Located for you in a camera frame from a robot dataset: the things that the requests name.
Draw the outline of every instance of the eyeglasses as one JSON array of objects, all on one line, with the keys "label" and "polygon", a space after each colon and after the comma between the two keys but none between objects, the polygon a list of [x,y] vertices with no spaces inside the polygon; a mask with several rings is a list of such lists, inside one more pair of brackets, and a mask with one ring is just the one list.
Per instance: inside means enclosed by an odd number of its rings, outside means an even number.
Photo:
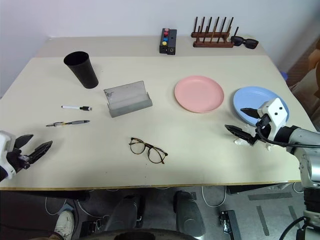
[{"label": "eyeglasses", "polygon": [[254,40],[254,39],[244,39],[241,36],[232,36],[231,37],[231,42],[235,45],[235,46],[240,46],[241,44],[244,44],[246,48],[248,49],[255,49],[258,45],[258,41]]},{"label": "eyeglasses", "polygon": [[129,143],[130,149],[134,154],[142,154],[144,150],[149,148],[148,150],[148,158],[150,162],[154,164],[165,164],[164,159],[168,156],[168,153],[164,152],[162,149],[152,146],[139,138],[131,137],[131,142]]}]

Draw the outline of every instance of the white wall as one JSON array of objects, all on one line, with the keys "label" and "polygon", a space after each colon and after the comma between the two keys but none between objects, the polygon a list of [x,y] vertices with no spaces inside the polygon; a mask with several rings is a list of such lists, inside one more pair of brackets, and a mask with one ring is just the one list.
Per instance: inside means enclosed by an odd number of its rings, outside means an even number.
[{"label": "white wall", "polygon": [[[278,66],[319,12],[319,0],[1,0],[0,96],[48,36],[159,35],[163,27],[189,35],[196,16],[227,16]],[[319,36],[315,28],[308,38]]]}]

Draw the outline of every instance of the shoe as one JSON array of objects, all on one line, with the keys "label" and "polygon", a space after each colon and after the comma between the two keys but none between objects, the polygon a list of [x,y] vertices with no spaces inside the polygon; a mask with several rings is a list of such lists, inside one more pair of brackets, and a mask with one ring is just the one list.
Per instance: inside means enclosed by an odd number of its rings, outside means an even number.
[{"label": "shoe", "polygon": [[54,232],[60,234],[64,240],[71,240],[75,227],[75,219],[70,211],[63,211],[54,228]]}]

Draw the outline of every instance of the pen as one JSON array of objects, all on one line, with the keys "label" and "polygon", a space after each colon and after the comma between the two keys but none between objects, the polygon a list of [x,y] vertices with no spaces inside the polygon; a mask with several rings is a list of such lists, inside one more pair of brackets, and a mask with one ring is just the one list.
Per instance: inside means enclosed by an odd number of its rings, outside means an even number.
[{"label": "pen", "polygon": [[79,120],[79,121],[70,121],[70,122],[63,122],[63,121],[58,121],[54,122],[52,124],[46,125],[46,127],[57,127],[57,126],[65,126],[65,125],[74,125],[74,124],[85,124],[89,123],[89,120]]},{"label": "pen", "polygon": [[63,109],[80,109],[83,111],[91,111],[92,110],[92,107],[90,107],[90,106],[65,106],[65,105],[62,105],[61,107]]}]

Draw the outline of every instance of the table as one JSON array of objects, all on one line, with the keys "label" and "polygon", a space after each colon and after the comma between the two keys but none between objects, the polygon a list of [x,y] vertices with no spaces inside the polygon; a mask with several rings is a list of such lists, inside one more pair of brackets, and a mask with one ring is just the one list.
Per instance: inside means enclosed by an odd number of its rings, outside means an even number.
[{"label": "table", "polygon": [[[282,147],[267,151],[234,144],[224,124],[243,127],[233,109],[236,90],[260,86],[280,95],[290,109],[288,126],[314,131],[302,106],[259,45],[255,50],[193,48],[190,37],[178,37],[176,55],[158,53],[159,38],[53,38],[32,58],[0,100],[0,128],[20,136],[34,134],[22,148],[28,154],[53,140],[47,154],[28,170],[0,183],[1,190],[84,190],[148,186],[245,185],[300,180],[298,160]],[[85,89],[64,65],[70,52],[83,50],[99,80]],[[217,81],[222,105],[209,113],[183,109],[174,97],[176,83],[190,75]],[[103,89],[144,81],[153,106],[112,118]],[[61,105],[91,106],[92,111]],[[90,120],[61,128],[53,122]],[[168,153],[154,164],[146,152],[130,151],[137,137]]]}]

